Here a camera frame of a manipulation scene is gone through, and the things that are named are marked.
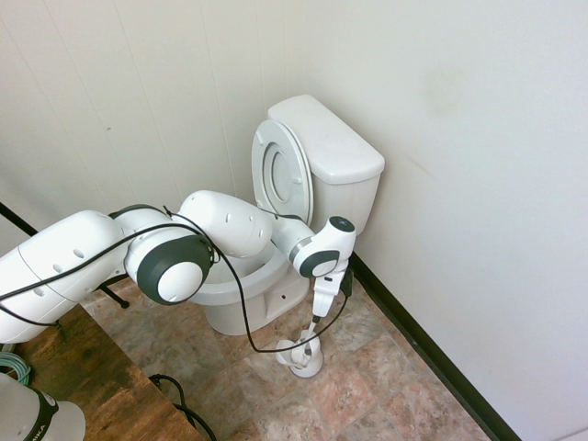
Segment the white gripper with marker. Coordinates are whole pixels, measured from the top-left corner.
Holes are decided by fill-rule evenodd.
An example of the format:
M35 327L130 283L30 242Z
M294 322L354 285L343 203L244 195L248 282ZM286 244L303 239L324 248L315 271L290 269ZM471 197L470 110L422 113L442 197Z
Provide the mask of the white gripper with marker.
M313 288L312 319L313 323L319 323L326 317L334 298L338 295L344 281L346 271L333 271L332 273L317 277Z

